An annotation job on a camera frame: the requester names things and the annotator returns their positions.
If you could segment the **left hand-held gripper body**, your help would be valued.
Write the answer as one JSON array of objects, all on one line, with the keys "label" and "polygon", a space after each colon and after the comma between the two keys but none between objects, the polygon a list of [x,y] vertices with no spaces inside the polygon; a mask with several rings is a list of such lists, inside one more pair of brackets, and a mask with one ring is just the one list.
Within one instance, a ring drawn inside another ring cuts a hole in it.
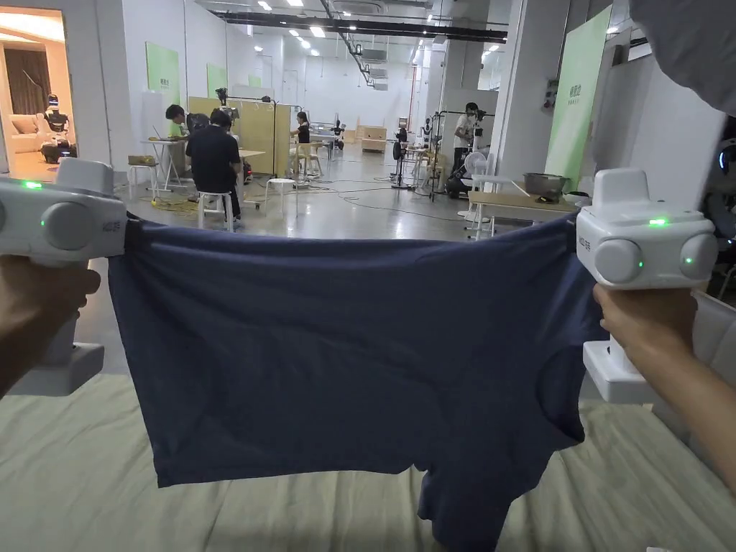
[{"label": "left hand-held gripper body", "polygon": [[[62,160],[54,183],[1,178],[2,254],[47,267],[87,267],[123,254],[127,220],[114,195],[114,171],[101,162]],[[75,342],[76,320],[67,321],[10,395],[71,395],[101,372],[105,348]]]}]

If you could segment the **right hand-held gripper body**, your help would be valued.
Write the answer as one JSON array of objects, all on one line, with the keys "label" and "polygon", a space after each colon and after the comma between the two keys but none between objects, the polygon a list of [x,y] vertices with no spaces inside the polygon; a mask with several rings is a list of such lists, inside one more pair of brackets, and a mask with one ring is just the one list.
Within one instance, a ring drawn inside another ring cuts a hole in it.
[{"label": "right hand-held gripper body", "polygon": [[[592,202],[575,221],[573,251],[595,281],[613,290],[694,289],[705,285],[718,245],[695,208],[650,196],[639,168],[596,174]],[[614,338],[583,346],[582,400],[652,403],[657,397]]]}]

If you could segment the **person's right hand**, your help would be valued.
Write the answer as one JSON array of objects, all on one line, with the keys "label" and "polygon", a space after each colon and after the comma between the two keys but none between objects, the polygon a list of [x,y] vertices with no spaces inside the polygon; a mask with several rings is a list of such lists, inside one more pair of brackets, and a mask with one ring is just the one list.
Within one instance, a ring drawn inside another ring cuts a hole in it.
[{"label": "person's right hand", "polygon": [[596,284],[593,296],[602,309],[602,327],[647,381],[695,359],[692,290],[615,290]]}]

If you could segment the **person's left hand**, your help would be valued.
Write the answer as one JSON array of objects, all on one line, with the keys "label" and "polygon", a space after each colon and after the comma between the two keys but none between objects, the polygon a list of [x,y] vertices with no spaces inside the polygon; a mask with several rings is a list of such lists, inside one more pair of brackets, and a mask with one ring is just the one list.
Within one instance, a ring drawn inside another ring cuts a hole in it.
[{"label": "person's left hand", "polygon": [[85,266],[45,267],[27,257],[1,257],[2,397],[39,364],[100,284],[100,274]]}]

